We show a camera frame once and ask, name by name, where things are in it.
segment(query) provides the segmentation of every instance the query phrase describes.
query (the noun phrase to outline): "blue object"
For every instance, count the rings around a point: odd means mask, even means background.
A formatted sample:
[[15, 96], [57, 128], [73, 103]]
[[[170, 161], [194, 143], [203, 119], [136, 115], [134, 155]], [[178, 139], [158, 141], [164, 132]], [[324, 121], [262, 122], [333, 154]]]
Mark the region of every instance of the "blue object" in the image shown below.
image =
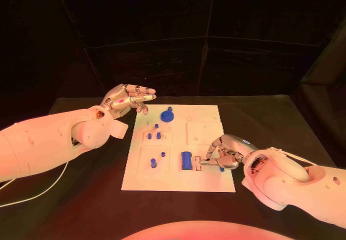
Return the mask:
[[155, 159], [154, 158], [151, 158], [151, 160], [149, 160], [149, 162], [151, 162], [151, 168], [154, 169], [155, 167], [157, 167], [157, 161], [155, 161]]
[[174, 119], [174, 114], [171, 112], [171, 107], [167, 107], [167, 110], [161, 112], [160, 119], [168, 123]]
[[181, 152], [181, 170], [191, 170], [191, 153], [188, 151]]

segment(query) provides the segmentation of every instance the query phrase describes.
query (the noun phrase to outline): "robotic hand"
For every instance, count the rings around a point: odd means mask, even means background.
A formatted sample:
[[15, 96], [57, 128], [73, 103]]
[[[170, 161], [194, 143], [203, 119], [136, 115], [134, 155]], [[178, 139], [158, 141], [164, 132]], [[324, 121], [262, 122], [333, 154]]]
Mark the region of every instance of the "robotic hand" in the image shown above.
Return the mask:
[[0, 131], [0, 182], [38, 174], [99, 148], [109, 135], [122, 139], [126, 124], [115, 120], [131, 108], [147, 114], [155, 90], [119, 84], [99, 105], [14, 123]]
[[[219, 158], [210, 158], [216, 149]], [[258, 150], [245, 139], [224, 134], [211, 142], [200, 165], [233, 170], [239, 163], [242, 185], [269, 208], [279, 211], [294, 205], [320, 221], [346, 228], [346, 170], [318, 166], [273, 147]]]

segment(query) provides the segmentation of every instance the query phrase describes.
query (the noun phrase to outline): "black fabric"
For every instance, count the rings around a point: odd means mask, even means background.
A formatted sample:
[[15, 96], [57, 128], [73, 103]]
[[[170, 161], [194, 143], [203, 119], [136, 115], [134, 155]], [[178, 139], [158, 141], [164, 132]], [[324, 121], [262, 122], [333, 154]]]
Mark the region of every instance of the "black fabric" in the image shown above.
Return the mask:
[[[100, 100], [59, 98], [50, 113], [87, 108]], [[224, 133], [243, 137], [259, 148], [281, 148], [320, 165], [334, 166], [285, 95], [158, 97], [149, 103], [217, 105]], [[160, 224], [191, 220], [245, 224], [299, 240], [344, 239], [343, 228], [318, 221], [296, 207], [286, 206], [282, 211], [268, 208], [240, 184], [240, 167], [232, 171], [236, 193], [121, 191], [135, 111], [119, 120], [128, 124], [123, 139], [110, 137], [102, 147], [70, 161], [43, 196], [0, 208], [0, 239], [121, 239]], [[61, 166], [15, 180], [1, 190], [1, 204], [41, 192], [60, 170]]]

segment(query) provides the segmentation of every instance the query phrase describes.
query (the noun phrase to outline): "blue screw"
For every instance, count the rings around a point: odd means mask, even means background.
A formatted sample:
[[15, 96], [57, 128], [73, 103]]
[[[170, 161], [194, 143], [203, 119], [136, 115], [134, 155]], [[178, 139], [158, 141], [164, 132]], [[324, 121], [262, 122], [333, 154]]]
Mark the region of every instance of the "blue screw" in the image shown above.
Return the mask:
[[157, 167], [157, 161], [155, 161], [155, 159], [154, 158], [151, 158], [151, 160], [149, 160], [149, 162], [151, 162], [151, 168], [154, 169], [155, 167]]

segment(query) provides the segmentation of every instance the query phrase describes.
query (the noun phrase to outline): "dark background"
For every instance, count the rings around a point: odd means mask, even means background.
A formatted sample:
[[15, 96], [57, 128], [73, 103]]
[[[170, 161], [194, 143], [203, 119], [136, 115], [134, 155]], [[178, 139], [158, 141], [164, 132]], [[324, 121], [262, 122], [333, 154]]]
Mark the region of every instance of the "dark background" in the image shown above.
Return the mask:
[[1, 127], [57, 97], [119, 83], [158, 96], [289, 94], [330, 42], [343, 0], [11, 0], [1, 21]]

